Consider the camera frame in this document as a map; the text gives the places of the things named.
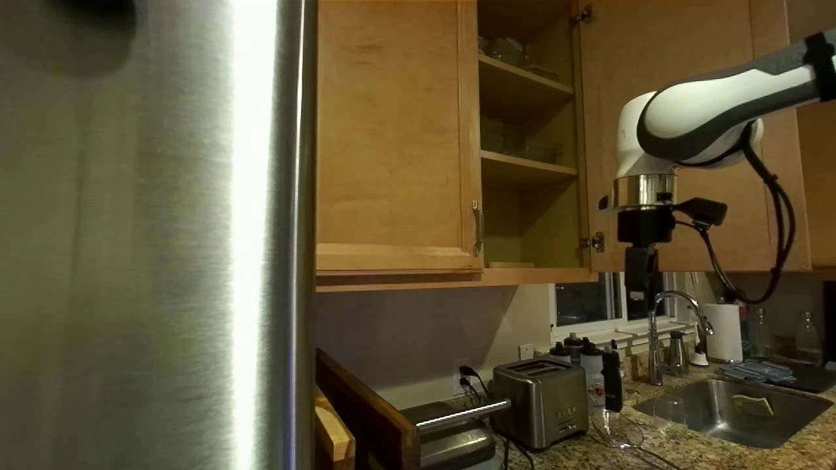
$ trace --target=sink faucet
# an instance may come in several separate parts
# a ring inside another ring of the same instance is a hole
[[[648,377],[651,377],[651,384],[660,384],[660,377],[662,377],[662,350],[660,350],[660,340],[658,340],[654,310],[666,298],[681,298],[687,303],[687,310],[692,310],[698,316],[698,336],[702,344],[704,344],[708,334],[713,334],[713,323],[699,310],[699,303],[695,298],[690,298],[681,289],[660,289],[654,294],[653,308],[648,310]]]

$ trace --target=kitchen sink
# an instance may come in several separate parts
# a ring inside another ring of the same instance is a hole
[[[742,447],[773,448],[830,402],[776,385],[704,377],[640,402],[638,410]]]

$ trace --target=granite countertop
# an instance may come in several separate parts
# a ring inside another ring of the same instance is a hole
[[[623,410],[613,421],[613,434],[626,436],[632,447],[618,448],[601,438],[601,434],[576,436],[559,441],[545,451],[530,451],[538,470],[550,468],[836,468],[836,405],[818,415],[810,424],[794,434],[779,448],[749,448],[721,438],[708,438],[683,424],[651,417],[638,411],[632,405],[662,393],[666,388],[679,388],[683,384],[699,380],[717,374],[715,368],[692,368],[681,377],[666,377],[662,385],[648,385],[632,380],[623,385]],[[818,393],[836,402],[836,385]],[[511,451],[511,470],[528,470],[528,458]]]

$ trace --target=stainless steel toaster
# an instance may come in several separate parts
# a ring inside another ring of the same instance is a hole
[[[493,368],[490,393],[511,408],[490,417],[493,427],[528,448],[545,448],[587,427],[584,374],[550,357]]]

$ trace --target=stainless steel refrigerator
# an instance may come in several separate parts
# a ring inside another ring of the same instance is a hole
[[[0,0],[0,468],[311,468],[314,17]]]

